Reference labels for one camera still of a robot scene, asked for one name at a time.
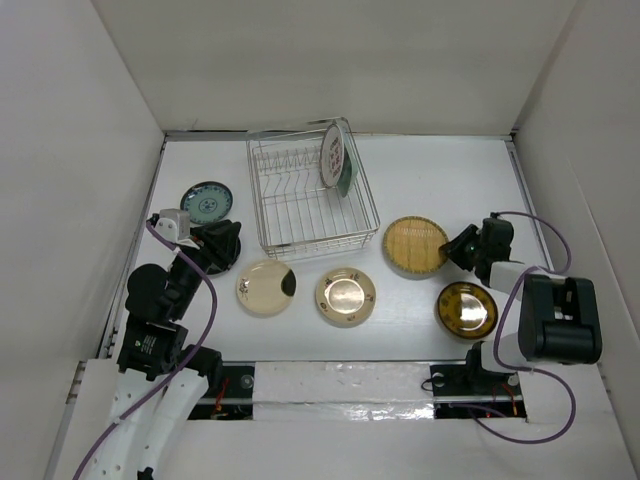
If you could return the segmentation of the black round plate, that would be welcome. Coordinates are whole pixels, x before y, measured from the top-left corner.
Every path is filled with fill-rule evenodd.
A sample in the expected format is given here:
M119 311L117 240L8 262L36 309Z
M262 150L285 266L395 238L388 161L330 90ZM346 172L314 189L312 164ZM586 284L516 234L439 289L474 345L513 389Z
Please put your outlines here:
M239 222L219 227L206 233L205 244L209 251L208 275L219 275L230 270L241 253L241 224Z

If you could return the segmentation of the round woven bamboo plate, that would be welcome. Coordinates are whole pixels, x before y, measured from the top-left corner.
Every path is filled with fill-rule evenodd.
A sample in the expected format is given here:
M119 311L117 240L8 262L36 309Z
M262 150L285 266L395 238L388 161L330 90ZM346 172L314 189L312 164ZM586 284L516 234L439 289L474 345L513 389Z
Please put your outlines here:
M382 249L388 263L402 274L428 277L447 262L440 248L449 241L444 229L421 216L404 216L385 230Z

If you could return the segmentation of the cream plate black patch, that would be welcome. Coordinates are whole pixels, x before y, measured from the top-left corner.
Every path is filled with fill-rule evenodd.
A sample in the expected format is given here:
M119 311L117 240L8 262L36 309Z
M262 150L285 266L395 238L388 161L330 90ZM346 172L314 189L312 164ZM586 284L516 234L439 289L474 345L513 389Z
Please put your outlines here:
M297 278L286 263L261 260L239 274L235 291L240 304L251 314L274 316L292 303L297 291Z

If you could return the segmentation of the yellow brown patterned plate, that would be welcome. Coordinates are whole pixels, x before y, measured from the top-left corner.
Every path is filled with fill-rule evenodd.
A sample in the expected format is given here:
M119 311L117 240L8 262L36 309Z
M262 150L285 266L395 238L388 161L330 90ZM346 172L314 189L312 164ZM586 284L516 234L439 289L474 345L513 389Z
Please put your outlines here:
M438 295L436 317L452 335L463 340L481 340L497 326L499 310L483 287L470 282L453 282Z

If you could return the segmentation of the cream floral round plate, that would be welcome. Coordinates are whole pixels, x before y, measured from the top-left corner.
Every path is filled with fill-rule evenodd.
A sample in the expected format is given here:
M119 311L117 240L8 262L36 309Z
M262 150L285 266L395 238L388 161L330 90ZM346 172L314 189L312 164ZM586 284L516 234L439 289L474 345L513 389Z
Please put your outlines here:
M337 328L354 328L372 315L377 291L363 271L337 268L326 273L315 288L315 303L324 320Z

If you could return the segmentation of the white plate red characters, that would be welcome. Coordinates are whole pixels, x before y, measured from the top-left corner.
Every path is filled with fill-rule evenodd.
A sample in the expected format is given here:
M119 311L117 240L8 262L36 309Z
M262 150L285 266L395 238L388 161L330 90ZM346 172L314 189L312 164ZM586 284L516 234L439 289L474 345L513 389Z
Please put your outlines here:
M326 188L333 188L337 185L342 175L345 156L343 129L336 122L333 122L327 127L320 147L320 176Z

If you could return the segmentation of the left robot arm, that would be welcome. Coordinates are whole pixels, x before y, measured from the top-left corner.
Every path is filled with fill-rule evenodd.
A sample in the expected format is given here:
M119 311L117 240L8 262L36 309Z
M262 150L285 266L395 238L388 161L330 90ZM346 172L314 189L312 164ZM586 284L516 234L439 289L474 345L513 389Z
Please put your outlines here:
M224 385L220 352L204 347L214 321L186 344L180 325L201 286L228 271L241 251L241 225L231 220L191 227L176 210L146 222L175 258L148 263L127 280L128 318L116 364L110 423L80 461L76 479L156 479L189 414Z

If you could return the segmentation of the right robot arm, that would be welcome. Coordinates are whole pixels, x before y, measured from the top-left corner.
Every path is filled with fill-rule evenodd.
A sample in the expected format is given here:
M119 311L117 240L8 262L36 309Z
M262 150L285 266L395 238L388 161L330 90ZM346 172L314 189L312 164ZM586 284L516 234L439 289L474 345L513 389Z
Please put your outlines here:
M513 260L515 231L504 215L494 212L439 247L485 287L508 295L494 339L475 342L466 354L462 381L474 393L539 363L595 364L603 350L593 282Z

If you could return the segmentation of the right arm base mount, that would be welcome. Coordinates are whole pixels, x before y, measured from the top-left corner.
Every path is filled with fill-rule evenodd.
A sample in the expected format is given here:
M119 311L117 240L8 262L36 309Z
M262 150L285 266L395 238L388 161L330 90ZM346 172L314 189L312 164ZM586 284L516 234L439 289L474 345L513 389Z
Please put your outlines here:
M469 379L465 364L436 363L422 387L433 395L436 419L527 416L517 374L489 372Z

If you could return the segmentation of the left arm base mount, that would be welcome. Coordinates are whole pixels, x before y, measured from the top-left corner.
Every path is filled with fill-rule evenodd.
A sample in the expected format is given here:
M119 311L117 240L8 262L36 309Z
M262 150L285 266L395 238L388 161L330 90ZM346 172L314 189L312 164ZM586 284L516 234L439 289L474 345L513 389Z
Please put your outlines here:
M189 414L189 420L252 420L254 363L224 363L219 384L210 388Z

